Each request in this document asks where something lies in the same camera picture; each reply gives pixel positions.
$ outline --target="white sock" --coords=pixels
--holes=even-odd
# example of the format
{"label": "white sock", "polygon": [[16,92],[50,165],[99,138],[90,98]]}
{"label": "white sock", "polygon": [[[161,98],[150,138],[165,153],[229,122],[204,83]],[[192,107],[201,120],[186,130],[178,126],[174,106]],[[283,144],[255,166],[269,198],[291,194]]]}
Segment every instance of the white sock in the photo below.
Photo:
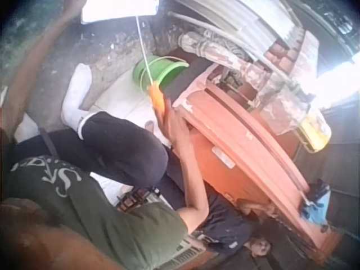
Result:
{"label": "white sock", "polygon": [[17,143],[31,139],[39,135],[38,125],[34,122],[30,116],[25,113],[20,125],[16,128],[14,138]]}
{"label": "white sock", "polygon": [[61,111],[61,119],[64,124],[76,132],[80,122],[89,115],[88,111],[80,110],[79,107],[83,103],[91,83],[92,74],[90,67],[80,63],[71,77]]}

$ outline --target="man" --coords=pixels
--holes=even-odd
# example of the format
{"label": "man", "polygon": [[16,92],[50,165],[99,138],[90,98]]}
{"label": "man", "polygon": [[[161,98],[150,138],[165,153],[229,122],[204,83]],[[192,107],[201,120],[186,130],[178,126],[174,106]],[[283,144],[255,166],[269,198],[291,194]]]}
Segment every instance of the man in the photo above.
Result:
{"label": "man", "polygon": [[[179,160],[168,151],[169,162],[166,174],[157,188],[173,209],[185,206],[184,185]],[[252,256],[261,257],[268,254],[271,245],[257,235],[259,219],[254,211],[274,216],[272,205],[262,205],[247,200],[238,200],[238,211],[224,196],[211,185],[204,182],[209,202],[209,215],[197,229],[210,237],[213,242],[207,244],[209,251],[232,254],[243,246],[251,251]]]}
{"label": "man", "polygon": [[[149,204],[129,213],[118,212],[89,176],[87,168],[92,165],[124,182],[143,182],[147,176],[158,181],[164,174],[168,157],[161,143],[128,121],[105,112],[87,114],[78,122],[81,139],[74,131],[65,130],[44,134],[40,139],[45,147],[32,147],[36,141],[31,140],[11,144],[41,63],[85,2],[70,0],[60,18],[28,50],[2,110],[0,255],[2,266],[9,269],[150,270],[166,262],[209,211],[188,129],[168,103],[158,121],[181,161],[187,196],[186,207],[177,211]],[[80,65],[80,74],[84,70]],[[81,98],[75,96],[77,103]],[[68,116],[64,113],[71,126],[74,122]],[[71,149],[85,152],[66,153],[68,160],[64,161],[61,156]]]}

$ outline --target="orange handle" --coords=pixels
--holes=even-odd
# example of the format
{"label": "orange handle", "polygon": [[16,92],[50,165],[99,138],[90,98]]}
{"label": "orange handle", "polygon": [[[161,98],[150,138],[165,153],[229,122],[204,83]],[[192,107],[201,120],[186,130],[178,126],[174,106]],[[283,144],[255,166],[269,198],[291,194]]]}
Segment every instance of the orange handle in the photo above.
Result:
{"label": "orange handle", "polygon": [[161,116],[164,116],[165,114],[164,94],[161,92],[157,81],[154,81],[153,85],[148,87],[148,92],[150,94],[154,109],[158,111],[158,113],[160,113]]}

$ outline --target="green bucket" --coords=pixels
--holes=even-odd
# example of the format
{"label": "green bucket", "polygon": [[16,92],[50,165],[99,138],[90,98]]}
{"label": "green bucket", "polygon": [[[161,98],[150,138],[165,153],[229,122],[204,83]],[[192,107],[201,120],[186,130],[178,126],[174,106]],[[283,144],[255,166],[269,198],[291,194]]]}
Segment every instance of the green bucket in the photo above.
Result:
{"label": "green bucket", "polygon": [[[189,64],[184,60],[172,56],[149,56],[147,58],[151,77],[160,84],[160,89],[165,89]],[[143,91],[151,84],[146,71],[145,61],[140,61],[134,68],[133,81]]]}

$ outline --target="green t-shirt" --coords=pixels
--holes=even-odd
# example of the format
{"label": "green t-shirt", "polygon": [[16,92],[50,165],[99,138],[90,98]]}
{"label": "green t-shirt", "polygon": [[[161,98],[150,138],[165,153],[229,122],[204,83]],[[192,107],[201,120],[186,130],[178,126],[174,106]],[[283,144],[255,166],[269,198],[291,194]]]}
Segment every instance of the green t-shirt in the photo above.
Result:
{"label": "green t-shirt", "polygon": [[89,173],[49,156],[15,164],[2,192],[3,199],[29,199],[56,214],[128,270],[165,263],[187,233],[180,216],[161,203],[117,211]]}

